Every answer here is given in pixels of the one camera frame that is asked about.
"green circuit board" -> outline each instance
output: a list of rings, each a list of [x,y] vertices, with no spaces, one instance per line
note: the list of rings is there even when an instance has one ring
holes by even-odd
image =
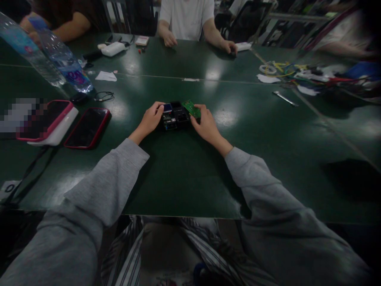
[[[181,103],[186,110],[189,111],[189,113],[194,117],[194,118],[201,118],[201,111],[196,108],[191,100],[184,101]]]

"green table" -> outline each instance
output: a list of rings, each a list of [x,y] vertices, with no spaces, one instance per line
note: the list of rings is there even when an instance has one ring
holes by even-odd
[[[263,62],[274,60],[295,64],[342,64],[348,68],[356,64],[356,61],[322,52],[262,46],[254,49]],[[333,129],[344,137],[347,144],[381,170],[381,105],[364,103],[364,106],[349,107],[324,97],[298,94],[316,108],[320,118],[333,125]]]
[[[80,55],[106,37],[87,35],[70,47]],[[63,97],[22,59],[10,50],[7,52],[9,57],[0,60],[3,109],[16,97]],[[179,41],[174,53],[163,47],[159,39],[150,39],[144,54],[139,55],[131,47],[123,55],[95,61],[92,70],[96,73],[90,75],[95,89],[114,92],[115,100],[89,101],[79,111],[83,113],[88,107],[108,108],[112,119],[104,135],[90,151],[62,146],[48,151],[23,183],[20,207],[45,210],[61,202],[66,191],[136,128],[155,100],[192,99],[208,106],[222,135],[233,145],[264,158],[273,175],[296,198],[313,208],[320,219],[377,222],[380,210],[377,203],[351,201],[322,169],[326,163],[361,156],[291,90],[282,93],[298,103],[298,108],[271,93],[279,87],[259,83],[256,74],[260,64],[250,51],[230,60],[206,43]],[[95,81],[100,70],[118,70],[117,81]],[[201,80],[183,81],[185,77]],[[0,145],[3,151],[0,183],[19,179],[37,149],[21,141],[0,141]],[[123,213],[221,218],[250,215],[223,159],[192,128],[154,132],[141,147],[150,154],[150,159],[142,168]]]

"red phone case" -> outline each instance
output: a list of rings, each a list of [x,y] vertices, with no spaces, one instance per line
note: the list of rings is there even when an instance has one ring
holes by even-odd
[[[81,123],[83,117],[85,116],[86,112],[87,112],[89,109],[105,109],[105,110],[107,110],[107,113],[106,113],[105,117],[103,118],[101,124],[99,125],[99,128],[98,128],[98,130],[96,131],[95,136],[94,136],[94,138],[92,139],[90,145],[89,145],[89,146],[67,146],[66,143],[69,141],[69,138],[70,138],[71,135],[74,133],[74,131],[76,130],[77,126]],[[64,143],[64,146],[65,146],[66,148],[73,148],[73,149],[90,149],[90,148],[92,148],[92,147],[95,145],[95,143],[96,143],[96,141],[97,141],[97,139],[98,139],[100,133],[102,132],[102,130],[103,130],[103,128],[104,128],[104,125],[106,124],[106,121],[107,121],[108,117],[110,116],[110,114],[111,114],[111,113],[110,113],[110,111],[109,111],[107,108],[96,108],[96,107],[90,107],[90,108],[88,108],[88,109],[85,111],[85,113],[82,115],[82,117],[81,117],[81,119],[79,120],[79,122],[77,123],[77,125],[74,127],[73,131],[70,133],[69,137],[66,139],[66,141],[65,141],[65,143]]]
[[[49,135],[53,132],[53,130],[57,127],[57,125],[65,118],[65,116],[69,113],[69,111],[74,107],[74,105],[68,101],[68,100],[52,100],[48,102],[48,106],[50,103],[53,101],[65,101],[68,102],[69,104],[67,107],[61,112],[60,115],[57,116],[57,118],[53,121],[53,123],[48,127],[47,131],[43,133],[43,137],[40,138],[20,138],[20,132],[16,133],[16,139],[21,140],[21,141],[29,141],[29,142],[39,142],[42,140],[45,140],[46,138],[49,137]]]

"plastic water bottle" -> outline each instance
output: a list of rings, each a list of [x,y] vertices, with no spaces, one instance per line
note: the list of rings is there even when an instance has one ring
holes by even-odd
[[[51,85],[59,87],[66,80],[54,64],[12,19],[0,12],[0,36],[25,58]]]
[[[71,50],[49,30],[41,17],[29,17],[29,22],[39,34],[45,53],[66,80],[79,92],[91,91],[94,87]]]

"gray sweatshirt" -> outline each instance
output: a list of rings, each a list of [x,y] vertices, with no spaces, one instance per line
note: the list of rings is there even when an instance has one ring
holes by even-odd
[[[121,215],[148,158],[129,139],[104,156],[46,212],[0,286],[92,285],[103,230]],[[249,255],[281,285],[365,284],[368,266],[271,175],[261,158],[234,148],[225,161],[252,210],[242,223]]]

